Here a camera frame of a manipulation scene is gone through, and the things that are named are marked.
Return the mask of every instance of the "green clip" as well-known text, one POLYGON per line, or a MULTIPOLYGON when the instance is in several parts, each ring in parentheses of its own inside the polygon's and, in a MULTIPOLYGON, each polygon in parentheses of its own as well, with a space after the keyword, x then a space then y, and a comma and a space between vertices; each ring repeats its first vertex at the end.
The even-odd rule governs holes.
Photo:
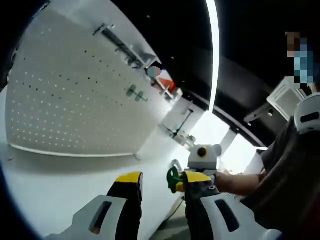
POLYGON ((178 169, 175 166, 172 166, 168 173, 166 174, 166 180, 168 182, 168 188, 171 190, 173 194, 175 194, 176 191, 176 185, 178 183, 183 183, 184 181, 180 178, 178 169))
POLYGON ((131 87, 126 92, 126 96, 131 97, 135 93, 136 88, 137 88, 136 85, 131 85, 131 87))

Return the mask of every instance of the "white pegboard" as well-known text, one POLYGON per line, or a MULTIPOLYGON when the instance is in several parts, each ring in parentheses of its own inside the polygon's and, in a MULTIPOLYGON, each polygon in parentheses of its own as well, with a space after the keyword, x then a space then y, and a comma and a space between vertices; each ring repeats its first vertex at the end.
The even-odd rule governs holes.
MULTIPOLYGON (((109 30, 130 47, 141 60, 146 60, 148 54, 156 56, 142 34, 111 0, 54 0, 49 7, 91 33, 94 33, 102 23, 106 24, 109 30)), ((152 12, 148 14, 144 16, 146 21, 150 21, 152 12)), ((106 37, 100 34, 95 37, 102 44, 105 43, 106 37)))
POLYGON ((49 154, 134 154, 171 109, 91 32, 45 9, 9 76, 7 141, 49 154), (126 96, 132 85, 147 101, 126 96))

